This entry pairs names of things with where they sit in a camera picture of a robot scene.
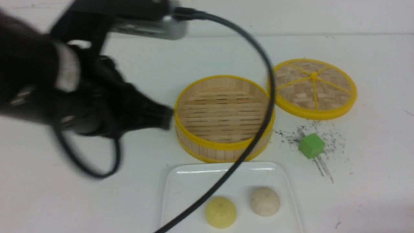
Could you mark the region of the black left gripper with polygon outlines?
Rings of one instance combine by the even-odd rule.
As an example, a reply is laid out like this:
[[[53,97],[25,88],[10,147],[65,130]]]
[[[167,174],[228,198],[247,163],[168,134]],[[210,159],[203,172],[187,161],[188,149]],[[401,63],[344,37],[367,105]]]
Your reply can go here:
[[[53,45],[50,54],[56,77],[49,85],[49,125],[56,138],[63,139],[64,131],[120,138],[148,128],[170,130],[173,109],[124,81],[110,57],[76,45]]]

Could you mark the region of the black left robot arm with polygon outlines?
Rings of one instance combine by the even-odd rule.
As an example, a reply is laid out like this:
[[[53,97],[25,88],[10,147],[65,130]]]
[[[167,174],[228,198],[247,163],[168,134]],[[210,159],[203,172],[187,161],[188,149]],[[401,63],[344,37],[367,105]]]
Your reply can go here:
[[[1,115],[49,125],[57,135],[119,138],[139,129],[169,130],[173,110],[125,81],[101,54],[118,18],[155,21],[162,14],[71,6],[44,34],[1,10]]]

